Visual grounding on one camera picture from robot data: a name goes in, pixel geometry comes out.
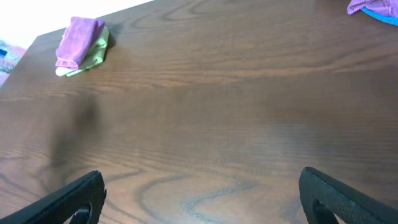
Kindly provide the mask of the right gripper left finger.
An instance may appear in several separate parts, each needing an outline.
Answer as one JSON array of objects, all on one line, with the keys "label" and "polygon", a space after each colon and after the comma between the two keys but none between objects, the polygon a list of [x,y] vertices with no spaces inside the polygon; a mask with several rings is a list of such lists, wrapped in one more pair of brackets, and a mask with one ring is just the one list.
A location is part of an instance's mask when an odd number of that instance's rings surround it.
[{"label": "right gripper left finger", "polygon": [[1,223],[71,223],[97,224],[106,198],[101,172],[94,170],[50,195],[14,212]]}]

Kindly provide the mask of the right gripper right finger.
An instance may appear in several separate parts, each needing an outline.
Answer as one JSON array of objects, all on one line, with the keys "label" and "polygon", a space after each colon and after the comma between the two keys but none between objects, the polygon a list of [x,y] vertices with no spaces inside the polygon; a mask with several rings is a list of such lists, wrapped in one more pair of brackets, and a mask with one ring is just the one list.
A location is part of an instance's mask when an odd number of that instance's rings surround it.
[{"label": "right gripper right finger", "polygon": [[313,168],[301,171],[300,202],[309,224],[397,224],[397,210]]}]

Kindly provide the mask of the purple microfiber cloth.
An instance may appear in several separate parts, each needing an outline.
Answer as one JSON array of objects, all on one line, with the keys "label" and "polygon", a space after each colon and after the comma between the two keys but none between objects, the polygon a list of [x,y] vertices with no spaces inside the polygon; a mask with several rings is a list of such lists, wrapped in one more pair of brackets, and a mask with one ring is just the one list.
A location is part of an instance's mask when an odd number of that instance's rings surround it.
[{"label": "purple microfiber cloth", "polygon": [[105,21],[85,17],[71,17],[62,40],[56,49],[56,67],[78,70],[92,44],[105,27]]}]

